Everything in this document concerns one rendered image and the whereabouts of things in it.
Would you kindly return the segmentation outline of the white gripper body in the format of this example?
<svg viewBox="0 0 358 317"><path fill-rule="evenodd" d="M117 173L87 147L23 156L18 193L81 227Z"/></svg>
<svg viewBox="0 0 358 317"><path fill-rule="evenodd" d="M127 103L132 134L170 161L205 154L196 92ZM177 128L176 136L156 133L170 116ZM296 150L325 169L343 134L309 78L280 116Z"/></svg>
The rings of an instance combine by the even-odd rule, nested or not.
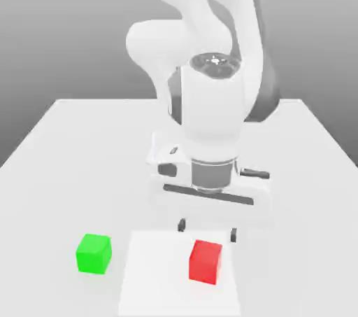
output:
<svg viewBox="0 0 358 317"><path fill-rule="evenodd" d="M270 181L257 177L234 176L233 185L211 194L153 178L148 197L162 214L186 218L191 224L264 224L272 219Z"/></svg>

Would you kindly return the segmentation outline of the small red cube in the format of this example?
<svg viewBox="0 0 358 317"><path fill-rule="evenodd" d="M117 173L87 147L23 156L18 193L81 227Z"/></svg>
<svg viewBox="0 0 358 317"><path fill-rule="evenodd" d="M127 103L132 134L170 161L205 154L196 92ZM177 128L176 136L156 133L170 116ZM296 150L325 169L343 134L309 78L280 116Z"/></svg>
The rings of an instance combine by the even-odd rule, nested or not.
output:
<svg viewBox="0 0 358 317"><path fill-rule="evenodd" d="M222 244L196 240L189 257L189 279L216 285L221 267Z"/></svg>

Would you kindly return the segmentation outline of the small green cube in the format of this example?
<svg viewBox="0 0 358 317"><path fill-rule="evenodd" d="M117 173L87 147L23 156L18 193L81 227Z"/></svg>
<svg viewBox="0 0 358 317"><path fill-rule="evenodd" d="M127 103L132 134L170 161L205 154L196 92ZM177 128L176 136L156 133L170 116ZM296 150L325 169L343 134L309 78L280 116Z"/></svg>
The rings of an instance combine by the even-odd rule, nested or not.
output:
<svg viewBox="0 0 358 317"><path fill-rule="evenodd" d="M79 272L105 274L111 257L111 239L105 235L86 234L76 249Z"/></svg>

